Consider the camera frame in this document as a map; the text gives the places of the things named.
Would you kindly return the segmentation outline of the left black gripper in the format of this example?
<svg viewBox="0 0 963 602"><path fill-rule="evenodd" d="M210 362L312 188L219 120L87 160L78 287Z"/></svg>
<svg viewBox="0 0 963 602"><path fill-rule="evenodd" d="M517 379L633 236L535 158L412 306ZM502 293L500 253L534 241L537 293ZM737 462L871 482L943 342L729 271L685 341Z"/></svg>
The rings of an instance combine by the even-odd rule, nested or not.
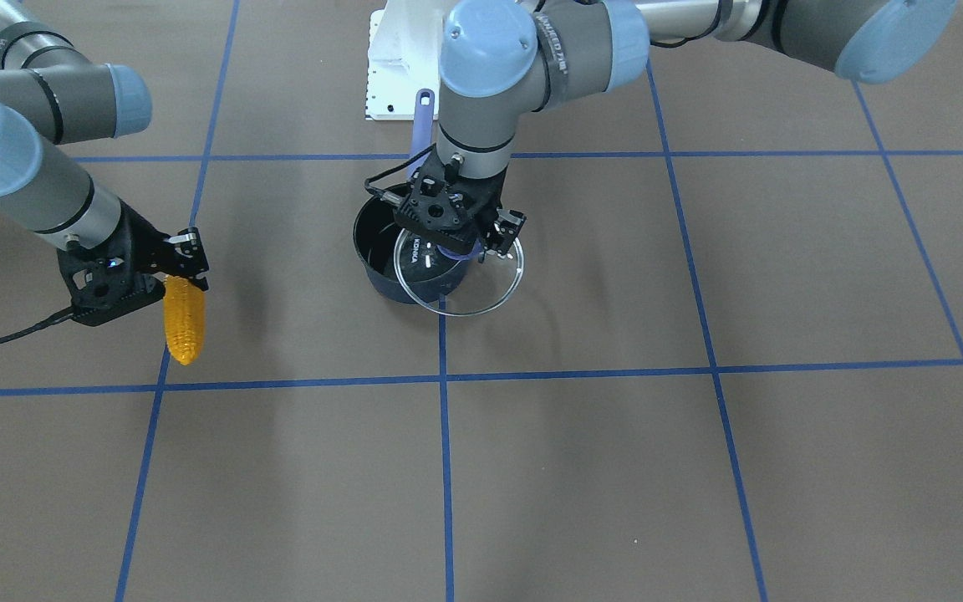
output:
<svg viewBox="0 0 963 602"><path fill-rule="evenodd" d="M451 254L484 262L506 256L527 220L521 211L503 209L504 167L492 176L466 176L465 160L443 161L435 147L420 153L409 190L394 209L402 229L434 242Z"/></svg>

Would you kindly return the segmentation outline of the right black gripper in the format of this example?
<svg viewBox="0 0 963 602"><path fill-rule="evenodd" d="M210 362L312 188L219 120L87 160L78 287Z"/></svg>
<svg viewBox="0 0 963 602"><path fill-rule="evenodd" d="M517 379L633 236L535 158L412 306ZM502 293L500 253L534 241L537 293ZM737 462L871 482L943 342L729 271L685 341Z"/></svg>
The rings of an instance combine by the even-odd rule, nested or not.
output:
<svg viewBox="0 0 963 602"><path fill-rule="evenodd" d="M197 227L168 236L127 203L117 227L92 250L76 245L58 251L58 265L70 296L70 319L101 325L145 306L156 304L165 287L155 278L163 272L186 278L199 290L209 290L209 260Z"/></svg>

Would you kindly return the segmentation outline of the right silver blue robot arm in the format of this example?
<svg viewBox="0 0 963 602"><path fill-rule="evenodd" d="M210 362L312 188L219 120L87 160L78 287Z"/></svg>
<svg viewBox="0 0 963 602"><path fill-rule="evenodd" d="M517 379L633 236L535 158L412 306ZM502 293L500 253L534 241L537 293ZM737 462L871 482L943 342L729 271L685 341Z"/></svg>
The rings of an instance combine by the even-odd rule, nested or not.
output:
<svg viewBox="0 0 963 602"><path fill-rule="evenodd" d="M151 304L198 324L209 263L198 229L168 235L98 183L64 145L150 125L148 85L96 64L15 1L0 1L0 213L56 248L69 307L57 320L100 325Z"/></svg>

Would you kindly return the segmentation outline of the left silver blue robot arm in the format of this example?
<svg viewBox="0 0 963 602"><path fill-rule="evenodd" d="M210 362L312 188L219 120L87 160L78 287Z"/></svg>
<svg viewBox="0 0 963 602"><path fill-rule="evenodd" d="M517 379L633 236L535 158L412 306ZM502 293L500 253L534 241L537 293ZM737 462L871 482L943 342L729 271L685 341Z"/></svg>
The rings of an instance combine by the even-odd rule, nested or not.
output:
<svg viewBox="0 0 963 602"><path fill-rule="evenodd" d="M393 202L396 225L455 257L506 254L525 217L501 201L518 122L608 93L650 51L747 42L840 79L897 79L937 42L953 1L459 1L443 19L436 143Z"/></svg>

